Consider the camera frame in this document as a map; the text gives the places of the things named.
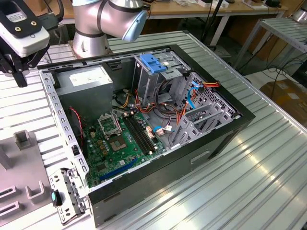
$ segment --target blue drive bay latch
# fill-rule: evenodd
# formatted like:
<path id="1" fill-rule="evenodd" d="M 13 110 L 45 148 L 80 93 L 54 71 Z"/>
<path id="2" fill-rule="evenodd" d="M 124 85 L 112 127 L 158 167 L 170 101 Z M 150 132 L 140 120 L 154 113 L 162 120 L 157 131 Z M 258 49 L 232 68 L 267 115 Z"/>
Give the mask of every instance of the blue drive bay latch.
<path id="1" fill-rule="evenodd" d="M 142 62 L 149 68 L 151 73 L 159 73 L 167 70 L 167 68 L 158 61 L 152 54 L 140 55 Z"/>

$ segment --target yellow wire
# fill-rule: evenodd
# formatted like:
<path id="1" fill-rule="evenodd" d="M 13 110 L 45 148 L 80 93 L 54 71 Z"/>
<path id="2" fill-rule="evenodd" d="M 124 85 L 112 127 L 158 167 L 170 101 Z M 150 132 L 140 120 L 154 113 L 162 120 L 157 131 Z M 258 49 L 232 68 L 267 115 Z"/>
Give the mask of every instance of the yellow wire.
<path id="1" fill-rule="evenodd" d="M 215 82 L 215 83 L 209 83 L 209 82 L 203 82 L 203 84 L 208 84 L 208 85 L 216 85 L 218 82 Z"/>
<path id="2" fill-rule="evenodd" d="M 124 105 L 121 106 L 120 108 L 121 109 L 125 108 L 128 105 L 128 102 L 129 102 L 129 94 L 127 94 L 127 98 L 126 98 L 126 101 L 125 101 Z"/>

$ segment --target aluminum extrusion table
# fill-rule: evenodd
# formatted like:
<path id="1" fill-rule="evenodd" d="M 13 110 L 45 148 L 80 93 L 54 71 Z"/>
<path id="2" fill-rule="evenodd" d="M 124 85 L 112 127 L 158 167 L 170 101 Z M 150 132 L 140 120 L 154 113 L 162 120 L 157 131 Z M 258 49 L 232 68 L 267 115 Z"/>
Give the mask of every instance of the aluminum extrusion table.
<path id="1" fill-rule="evenodd" d="M 250 46 L 251 42 L 254 40 L 255 36 L 257 35 L 261 27 L 266 29 L 267 33 L 253 51 L 253 54 L 255 54 L 259 49 L 262 48 L 265 41 L 272 34 L 279 37 L 280 39 L 284 40 L 285 42 L 287 42 L 292 46 L 292 48 L 285 55 L 286 58 L 280 64 L 280 66 L 282 66 L 285 63 L 286 59 L 290 57 L 290 55 L 294 52 L 295 49 L 298 49 L 303 53 L 307 52 L 307 45 L 306 45 L 307 24 L 299 24 L 293 21 L 291 18 L 260 19 L 240 50 L 236 58 L 235 64 L 233 65 L 235 69 L 241 62 L 242 57 L 246 53 L 248 47 Z"/>
<path id="2" fill-rule="evenodd" d="M 256 118 L 216 158 L 100 229 L 300 229 L 307 220 L 307 130 L 190 34 L 149 34 L 129 44 L 110 39 L 115 53 L 168 44 L 180 45 Z M 53 62 L 74 59 L 68 45 L 53 46 L 49 54 Z M 29 86 L 20 89 L 0 76 L 0 138 L 34 131 L 50 175 L 69 162 L 37 71 L 27 79 Z M 63 228 L 49 204 L 1 230 L 27 227 Z M 83 215 L 65 229 L 89 230 L 94 224 Z"/>

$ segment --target black latch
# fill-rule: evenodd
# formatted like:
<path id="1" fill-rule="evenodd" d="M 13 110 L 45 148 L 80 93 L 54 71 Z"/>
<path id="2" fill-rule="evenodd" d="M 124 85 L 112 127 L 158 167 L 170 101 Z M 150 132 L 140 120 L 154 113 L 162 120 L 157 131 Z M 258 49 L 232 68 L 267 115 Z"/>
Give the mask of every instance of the black latch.
<path id="1" fill-rule="evenodd" d="M 58 190 L 56 190 L 56 191 L 52 190 L 51 200 L 52 200 L 53 207 L 58 207 L 58 206 L 61 206 L 63 204 Z"/>

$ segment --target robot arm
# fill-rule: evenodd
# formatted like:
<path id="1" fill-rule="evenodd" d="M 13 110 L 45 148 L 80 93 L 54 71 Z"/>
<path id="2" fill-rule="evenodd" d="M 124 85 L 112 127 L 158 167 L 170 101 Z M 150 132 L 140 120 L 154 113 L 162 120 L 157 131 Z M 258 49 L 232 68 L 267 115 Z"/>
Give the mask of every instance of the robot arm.
<path id="1" fill-rule="evenodd" d="M 141 0 L 73 0 L 76 34 L 74 52 L 82 57 L 109 53 L 106 34 L 135 41 L 144 27 Z"/>
<path id="2" fill-rule="evenodd" d="M 24 77 L 49 49 L 49 33 L 63 19 L 60 14 L 36 17 L 23 0 L 0 0 L 0 71 L 26 87 Z M 73 49 L 81 58 L 109 53 L 106 34 L 134 41 L 141 33 L 146 11 L 141 0 L 74 0 L 76 35 Z"/>

